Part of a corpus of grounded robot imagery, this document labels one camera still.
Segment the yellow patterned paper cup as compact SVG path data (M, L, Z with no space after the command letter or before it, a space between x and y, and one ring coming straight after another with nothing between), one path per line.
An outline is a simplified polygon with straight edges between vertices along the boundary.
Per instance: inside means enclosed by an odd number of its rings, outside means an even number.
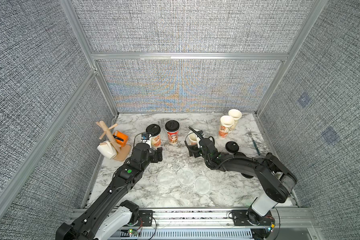
M158 136L154 136L154 137L151 136L151 144L152 144L152 148L154 148L154 149L161 147L162 141L161 141L160 134Z

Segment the red patterned paper cup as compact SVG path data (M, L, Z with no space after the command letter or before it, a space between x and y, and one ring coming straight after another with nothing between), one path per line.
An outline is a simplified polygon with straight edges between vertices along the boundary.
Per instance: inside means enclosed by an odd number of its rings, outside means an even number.
M178 143L178 134L179 130L177 132L167 132L169 144L176 145Z

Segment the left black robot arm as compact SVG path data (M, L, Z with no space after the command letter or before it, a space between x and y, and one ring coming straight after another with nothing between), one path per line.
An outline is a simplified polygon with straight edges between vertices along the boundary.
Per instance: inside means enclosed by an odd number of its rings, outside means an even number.
M132 155L119 167L104 192L71 224L63 223L56 231L57 240L103 240L109 238L116 227L134 224L138 220L139 206L124 201L111 214L114 206L142 178L150 163L163 160L163 148L156 150L146 143L134 146Z

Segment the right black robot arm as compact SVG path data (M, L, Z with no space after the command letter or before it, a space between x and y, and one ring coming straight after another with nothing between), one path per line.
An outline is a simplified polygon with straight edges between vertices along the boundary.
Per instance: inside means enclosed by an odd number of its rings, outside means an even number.
M217 150L214 141L207 138L196 145L186 144L186 147L191 157L203 157L210 170L237 172L259 180L263 193L254 200L247 212L253 225L267 216L277 204L285 203L297 183L296 176L272 153L257 158L223 153Z

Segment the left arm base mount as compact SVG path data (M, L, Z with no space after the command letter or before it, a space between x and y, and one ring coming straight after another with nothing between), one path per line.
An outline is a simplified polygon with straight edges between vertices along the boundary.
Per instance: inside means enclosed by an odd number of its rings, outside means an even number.
M151 227L153 224L153 213L152 210L139 210L138 217L132 219L130 223L124 225L124 227Z

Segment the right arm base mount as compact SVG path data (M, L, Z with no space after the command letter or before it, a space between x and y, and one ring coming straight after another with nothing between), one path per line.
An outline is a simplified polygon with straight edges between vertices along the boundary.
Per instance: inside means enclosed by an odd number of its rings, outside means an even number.
M259 216L255 212L247 210L232 210L229 217L233 220L236 227L264 227L272 230L275 227L275 218L268 211L265 216Z

